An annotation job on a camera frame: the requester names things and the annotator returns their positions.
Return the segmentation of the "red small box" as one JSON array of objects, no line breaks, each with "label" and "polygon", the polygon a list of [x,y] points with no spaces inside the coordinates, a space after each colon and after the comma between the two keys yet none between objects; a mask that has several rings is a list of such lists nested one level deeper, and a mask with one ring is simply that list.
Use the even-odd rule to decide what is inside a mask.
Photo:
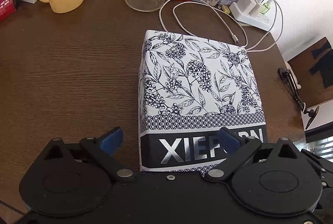
[{"label": "red small box", "polygon": [[3,21],[9,15],[16,12],[14,0],[1,0],[0,6],[0,21]]}]

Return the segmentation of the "floral box lid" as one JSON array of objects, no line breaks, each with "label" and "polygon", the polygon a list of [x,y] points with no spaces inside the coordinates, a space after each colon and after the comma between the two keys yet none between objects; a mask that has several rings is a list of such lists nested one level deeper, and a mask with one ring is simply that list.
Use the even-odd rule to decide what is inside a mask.
[{"label": "floral box lid", "polygon": [[148,30],[139,68],[140,168],[205,173],[227,153],[217,132],[267,141],[247,51],[194,36]]}]

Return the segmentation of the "white power strip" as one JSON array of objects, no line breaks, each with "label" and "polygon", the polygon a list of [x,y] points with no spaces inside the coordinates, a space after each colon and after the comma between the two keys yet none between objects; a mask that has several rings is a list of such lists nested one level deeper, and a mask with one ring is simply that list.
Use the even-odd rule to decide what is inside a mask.
[{"label": "white power strip", "polygon": [[260,28],[264,31],[269,31],[273,25],[273,21],[269,17],[259,13],[256,17],[252,17],[249,14],[244,14],[237,4],[234,2],[229,7],[231,14],[238,21],[246,25],[250,25],[256,28]]}]

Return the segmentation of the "white charger plug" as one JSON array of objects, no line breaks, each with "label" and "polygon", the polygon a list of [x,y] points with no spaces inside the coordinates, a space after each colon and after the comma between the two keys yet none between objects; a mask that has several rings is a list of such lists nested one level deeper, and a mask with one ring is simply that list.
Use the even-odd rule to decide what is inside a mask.
[{"label": "white charger plug", "polygon": [[248,14],[252,17],[257,17],[263,7],[262,0],[238,0],[236,5],[243,14]]}]

